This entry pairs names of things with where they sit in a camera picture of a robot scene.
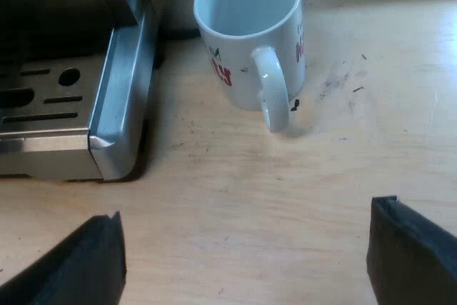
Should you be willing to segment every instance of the light wood surface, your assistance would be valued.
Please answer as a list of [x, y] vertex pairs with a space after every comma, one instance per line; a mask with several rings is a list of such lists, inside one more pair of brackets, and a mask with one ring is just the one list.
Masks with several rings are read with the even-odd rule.
[[225, 100], [199, 39], [171, 42], [141, 178], [0, 180], [0, 283], [120, 210], [123, 305], [375, 304], [372, 196], [457, 234], [457, 0], [303, 9], [307, 80], [288, 132]]

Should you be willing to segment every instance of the white mug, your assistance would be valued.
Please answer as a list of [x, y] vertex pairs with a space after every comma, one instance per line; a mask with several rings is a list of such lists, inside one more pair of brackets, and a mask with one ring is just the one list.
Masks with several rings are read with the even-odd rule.
[[194, 16], [231, 103], [285, 129], [305, 81], [301, 0], [194, 0]]

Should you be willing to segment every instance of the drip tray hole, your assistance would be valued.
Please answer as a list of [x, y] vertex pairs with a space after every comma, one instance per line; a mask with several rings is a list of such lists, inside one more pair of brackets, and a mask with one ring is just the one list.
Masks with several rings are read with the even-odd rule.
[[35, 97], [33, 89], [5, 89], [0, 91], [0, 109], [23, 107]]
[[65, 69], [59, 77], [59, 84], [62, 86], [71, 86], [79, 80], [79, 70], [76, 68]]

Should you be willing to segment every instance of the stainless steel machine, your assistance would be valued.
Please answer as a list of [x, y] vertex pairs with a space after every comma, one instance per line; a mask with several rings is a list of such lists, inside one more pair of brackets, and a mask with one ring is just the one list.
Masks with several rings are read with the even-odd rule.
[[0, 0], [0, 175], [123, 178], [154, 60], [149, 0]]

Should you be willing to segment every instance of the mug handle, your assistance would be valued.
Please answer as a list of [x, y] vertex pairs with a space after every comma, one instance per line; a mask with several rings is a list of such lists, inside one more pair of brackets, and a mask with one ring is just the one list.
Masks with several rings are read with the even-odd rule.
[[270, 132], [280, 132], [289, 123], [288, 96], [284, 74], [273, 47], [260, 46], [251, 53], [262, 88], [257, 94]]

